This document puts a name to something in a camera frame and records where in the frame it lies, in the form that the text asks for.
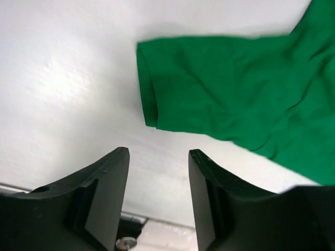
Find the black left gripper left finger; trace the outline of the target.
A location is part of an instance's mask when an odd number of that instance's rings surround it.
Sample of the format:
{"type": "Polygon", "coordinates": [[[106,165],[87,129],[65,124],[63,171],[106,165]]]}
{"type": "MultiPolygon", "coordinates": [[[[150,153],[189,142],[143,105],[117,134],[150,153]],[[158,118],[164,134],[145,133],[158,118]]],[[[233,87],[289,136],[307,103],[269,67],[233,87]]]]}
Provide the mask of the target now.
{"type": "Polygon", "coordinates": [[[32,192],[1,194],[1,250],[114,250],[129,161],[118,147],[32,192]]]}

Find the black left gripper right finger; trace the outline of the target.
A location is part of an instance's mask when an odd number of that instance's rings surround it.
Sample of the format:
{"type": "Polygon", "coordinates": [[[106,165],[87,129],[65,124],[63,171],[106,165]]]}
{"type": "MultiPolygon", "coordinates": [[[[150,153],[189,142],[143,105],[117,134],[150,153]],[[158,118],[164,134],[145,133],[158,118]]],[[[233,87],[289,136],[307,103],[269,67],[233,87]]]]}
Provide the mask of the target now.
{"type": "Polygon", "coordinates": [[[334,250],[334,187],[296,186],[276,194],[212,161],[188,159],[199,250],[334,250]]]}

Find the green t shirt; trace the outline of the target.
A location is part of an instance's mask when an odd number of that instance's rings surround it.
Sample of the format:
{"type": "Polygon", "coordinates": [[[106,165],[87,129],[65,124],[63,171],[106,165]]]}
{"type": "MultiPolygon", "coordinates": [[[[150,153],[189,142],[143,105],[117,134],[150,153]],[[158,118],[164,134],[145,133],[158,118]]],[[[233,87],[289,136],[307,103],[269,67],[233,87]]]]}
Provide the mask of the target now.
{"type": "Polygon", "coordinates": [[[140,42],[145,123],[231,141],[334,184],[334,1],[311,1],[291,33],[140,42]]]}

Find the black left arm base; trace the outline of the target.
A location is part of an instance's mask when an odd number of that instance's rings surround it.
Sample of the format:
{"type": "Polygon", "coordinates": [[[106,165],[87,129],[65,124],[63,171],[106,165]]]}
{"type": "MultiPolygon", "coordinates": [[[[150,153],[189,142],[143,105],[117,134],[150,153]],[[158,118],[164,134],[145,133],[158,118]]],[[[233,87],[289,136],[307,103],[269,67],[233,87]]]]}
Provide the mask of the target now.
{"type": "Polygon", "coordinates": [[[132,250],[137,246],[148,218],[122,212],[119,219],[114,250],[132,250]]]}

